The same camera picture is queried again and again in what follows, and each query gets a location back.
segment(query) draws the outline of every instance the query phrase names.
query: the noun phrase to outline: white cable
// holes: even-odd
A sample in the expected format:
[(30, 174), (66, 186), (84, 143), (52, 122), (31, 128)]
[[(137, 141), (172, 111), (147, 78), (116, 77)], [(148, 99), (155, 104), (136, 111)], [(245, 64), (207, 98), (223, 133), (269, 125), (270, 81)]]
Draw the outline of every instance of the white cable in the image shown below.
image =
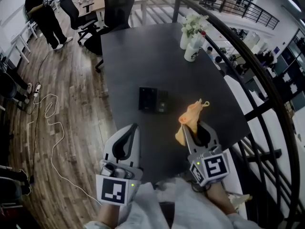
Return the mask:
[(46, 108), (46, 111), (44, 112), (44, 117), (47, 119), (48, 125), (60, 124), (61, 127), (62, 127), (62, 138), (61, 138), (61, 139), (53, 146), (53, 148), (52, 148), (52, 157), (51, 157), (52, 166), (53, 166), (53, 168), (56, 170), (57, 174), (58, 174), (62, 179), (64, 179), (64, 180), (70, 182), (73, 186), (75, 186), (75, 187), (77, 187), (78, 189), (80, 189), (80, 190), (81, 190), (84, 194), (86, 194), (88, 197), (94, 199), (96, 202), (98, 202), (100, 205), (102, 205), (97, 199), (95, 199), (94, 197), (91, 197), (88, 193), (86, 193), (84, 189), (82, 189), (81, 187), (75, 185), (75, 184), (74, 184), (73, 182), (71, 182), (69, 179), (63, 177), (63, 176), (58, 172), (58, 170), (56, 169), (56, 167), (55, 167), (54, 164), (53, 164), (53, 153), (54, 153), (54, 149), (55, 149), (55, 147), (57, 146), (57, 144), (60, 143), (60, 142), (64, 139), (64, 137), (65, 137), (65, 130), (63, 129), (63, 125), (62, 125), (61, 122), (55, 122), (55, 123), (53, 123), (53, 124), (50, 124), (50, 123), (49, 123), (49, 118), (51, 118), (51, 117), (55, 114), (55, 112), (56, 112), (57, 102), (58, 102), (58, 96), (56, 96), (56, 95), (54, 95), (54, 94), (48, 94), (48, 95), (46, 95), (39, 103), (35, 103), (35, 99), (36, 99), (36, 97), (35, 97), (34, 100), (33, 100), (33, 104), (35, 104), (35, 105), (36, 105), (36, 104), (40, 104), (40, 103), (41, 103), (46, 97), (48, 97), (48, 96), (54, 96), (54, 97), (56, 97), (56, 104), (55, 104), (54, 112), (53, 112), (50, 116), (47, 116), (49, 110), (50, 110), (50, 109), (52, 108), (52, 106), (53, 106), (53, 103), (52, 103), (52, 102), (48, 104), (48, 106), (47, 106), (47, 108)]

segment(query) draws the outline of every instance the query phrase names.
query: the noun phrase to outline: vase with flowers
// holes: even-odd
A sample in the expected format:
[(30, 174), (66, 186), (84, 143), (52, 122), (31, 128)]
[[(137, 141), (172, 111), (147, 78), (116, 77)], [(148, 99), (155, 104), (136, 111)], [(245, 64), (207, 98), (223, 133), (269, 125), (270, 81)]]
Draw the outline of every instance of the vase with flowers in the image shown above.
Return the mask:
[(182, 36), (180, 40), (180, 47), (185, 50), (192, 37), (199, 31), (205, 29), (204, 20), (208, 16), (189, 14), (182, 21)]

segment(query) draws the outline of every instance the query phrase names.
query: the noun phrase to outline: black tabletop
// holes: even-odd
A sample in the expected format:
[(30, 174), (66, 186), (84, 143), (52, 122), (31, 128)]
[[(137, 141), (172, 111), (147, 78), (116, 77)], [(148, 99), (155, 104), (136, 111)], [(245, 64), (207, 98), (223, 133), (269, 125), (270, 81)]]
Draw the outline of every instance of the black tabletop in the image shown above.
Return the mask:
[[(136, 27), (102, 35), (104, 73), (117, 129), (137, 123), (141, 130), (143, 181), (158, 181), (184, 171), (187, 148), (175, 140), (178, 118), (200, 98), (200, 119), (218, 135), (223, 149), (250, 130), (234, 95), (209, 56), (201, 50), (195, 62), (184, 59), (177, 23)], [(169, 94), (167, 114), (138, 110), (139, 87)]]

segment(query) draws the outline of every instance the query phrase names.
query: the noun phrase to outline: wooden floor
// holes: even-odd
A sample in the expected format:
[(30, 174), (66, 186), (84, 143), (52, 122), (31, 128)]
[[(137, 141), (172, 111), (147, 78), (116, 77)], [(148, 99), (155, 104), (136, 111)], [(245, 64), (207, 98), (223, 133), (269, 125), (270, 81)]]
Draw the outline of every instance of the wooden floor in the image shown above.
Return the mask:
[[(73, 41), (63, 49), (50, 51), (39, 74), (40, 99), (47, 94), (59, 97), (56, 115), (50, 122), (62, 122), (65, 138), (56, 147), (54, 165), (73, 183), (96, 197), (95, 174), (99, 174), (105, 141), (115, 132), (103, 74), (96, 73), (99, 61), (95, 54), (77, 43), (78, 34), (70, 27), (70, 18), (61, 9), (56, 12), (63, 33)], [(22, 62), (18, 73), (26, 82), (36, 84), (39, 66), (48, 53), (44, 37), (29, 42), (29, 64)], [(43, 229), (78, 229), (96, 217), (99, 205), (79, 189), (60, 179), (51, 166), (51, 149), (61, 138), (59, 125), (48, 126), (44, 112), (48, 97), (40, 105), (35, 151), (35, 183), (32, 193), (23, 196), (25, 206)], [(34, 106), (31, 96), (27, 111)], [(7, 119), (11, 120), (14, 139), (10, 144), (9, 165), (32, 174), (35, 125), (38, 108), (27, 115), (9, 103)]]

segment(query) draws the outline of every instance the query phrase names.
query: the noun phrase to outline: orange cloth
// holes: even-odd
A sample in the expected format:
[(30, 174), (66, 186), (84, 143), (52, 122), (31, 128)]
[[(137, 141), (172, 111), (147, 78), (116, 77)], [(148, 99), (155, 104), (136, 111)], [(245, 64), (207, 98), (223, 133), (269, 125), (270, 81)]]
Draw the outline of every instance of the orange cloth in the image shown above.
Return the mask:
[(185, 146), (185, 139), (183, 135), (182, 125), (187, 125), (192, 132), (197, 133), (197, 122), (199, 119), (199, 114), (204, 107), (210, 106), (210, 103), (207, 101), (204, 104), (201, 104), (202, 100), (200, 99), (194, 104), (191, 104), (187, 107), (187, 111), (179, 117), (179, 122), (181, 123), (181, 127), (179, 131), (176, 133), (175, 137), (177, 141)]

